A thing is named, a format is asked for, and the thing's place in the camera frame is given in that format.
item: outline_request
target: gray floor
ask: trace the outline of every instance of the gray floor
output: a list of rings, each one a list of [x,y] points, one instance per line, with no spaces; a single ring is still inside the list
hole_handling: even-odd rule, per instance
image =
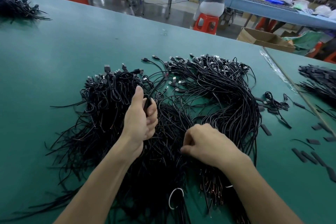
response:
[[[193,22],[193,16],[196,11],[198,4],[190,2],[187,0],[174,0],[171,8],[170,18],[165,18],[165,12],[167,5],[153,5],[154,4],[165,4],[168,0],[145,0],[145,13],[143,18],[150,19],[153,21],[163,22],[179,27],[189,28]],[[101,7],[104,9],[131,14],[128,4],[125,0],[89,0],[90,5]],[[224,36],[231,39],[237,39],[241,27],[245,24],[246,19],[236,16],[234,19],[234,24],[231,24],[225,30],[217,30],[217,35]],[[248,27],[251,27],[253,22],[249,22]],[[278,30],[276,33],[281,34],[283,29]]]

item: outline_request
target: white shorts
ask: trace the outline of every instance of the white shorts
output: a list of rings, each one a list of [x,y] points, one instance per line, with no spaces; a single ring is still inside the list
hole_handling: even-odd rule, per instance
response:
[[[196,13],[194,15],[194,21],[196,21],[199,15],[206,14],[215,17],[220,17],[224,12],[224,4],[217,2],[202,2],[197,7]]]

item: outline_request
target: clear tape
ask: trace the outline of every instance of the clear tape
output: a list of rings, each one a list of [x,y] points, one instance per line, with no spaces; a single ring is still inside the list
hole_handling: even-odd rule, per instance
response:
[[[264,56],[265,60],[267,61],[267,63],[270,65],[270,67],[273,69],[273,71],[280,77],[280,79],[286,83],[288,85],[288,87],[294,91],[296,94],[298,93],[295,89],[295,87],[292,85],[292,83],[290,81],[287,80],[287,78],[285,77],[285,75],[283,74],[283,72],[280,70],[280,68],[274,63],[274,61],[272,60],[272,58],[268,55],[267,52],[265,52],[264,50],[260,49],[260,54],[262,56]]]

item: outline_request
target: green table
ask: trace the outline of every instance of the green table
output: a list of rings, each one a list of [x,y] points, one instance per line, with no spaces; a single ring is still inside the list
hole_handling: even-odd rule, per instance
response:
[[[270,48],[266,49],[269,55],[274,60],[274,62],[279,66],[279,68],[283,71],[283,73],[290,78],[290,80],[293,83],[308,81],[307,78],[305,78],[298,72],[299,66],[307,66],[308,64],[311,64],[315,66],[322,66],[336,70],[336,64],[308,58],[305,56],[294,55],[288,52],[282,52]],[[316,105],[318,105],[319,107],[321,107],[326,111],[331,108],[331,106],[321,101],[318,97],[312,94],[309,93],[301,93],[301,94],[309,103],[311,103],[311,106],[314,109],[317,109]],[[319,113],[319,115],[321,116],[321,119],[328,124],[329,128],[333,131],[334,135],[336,135],[336,120],[334,120],[332,117],[324,113]]]
[[[286,93],[305,104],[273,72],[260,47],[232,39],[204,34],[185,28],[112,12],[66,0],[31,0],[49,14],[52,21],[35,24],[3,23],[0,26],[0,218],[30,205],[53,200],[45,191],[59,193],[58,171],[51,170],[54,156],[44,156],[57,137],[55,132],[72,126],[76,115],[72,108],[54,109],[49,105],[66,105],[80,100],[79,91],[88,75],[103,71],[143,68],[152,74],[157,68],[141,63],[141,58],[157,55],[187,58],[209,53],[228,59],[237,57],[254,70],[256,97],[271,91],[281,100]],[[325,168],[302,163],[291,151],[310,149],[293,138],[327,135],[310,126],[317,118],[301,108],[290,107],[283,116],[293,126],[288,129],[267,112],[263,123],[273,134],[259,130],[257,168],[266,181],[305,223],[334,223],[336,184]],[[324,141],[316,152],[325,162],[335,165],[336,144]],[[205,202],[199,188],[189,189],[186,202],[193,224],[233,223],[226,207],[205,215]],[[60,210],[40,214],[17,223],[52,223]]]

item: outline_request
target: white cable tie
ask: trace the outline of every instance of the white cable tie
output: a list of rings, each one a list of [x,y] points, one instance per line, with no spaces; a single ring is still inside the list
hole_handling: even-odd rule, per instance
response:
[[[178,206],[175,207],[175,208],[172,208],[172,207],[170,206],[170,198],[171,198],[172,194],[173,194],[177,189],[179,189],[179,190],[182,191],[182,196],[184,197],[184,192],[183,192],[183,189],[181,189],[181,188],[176,188],[176,189],[174,189],[174,190],[170,193],[170,196],[169,196],[169,199],[168,199],[168,205],[169,205],[169,208],[172,209],[172,210],[178,208]]]

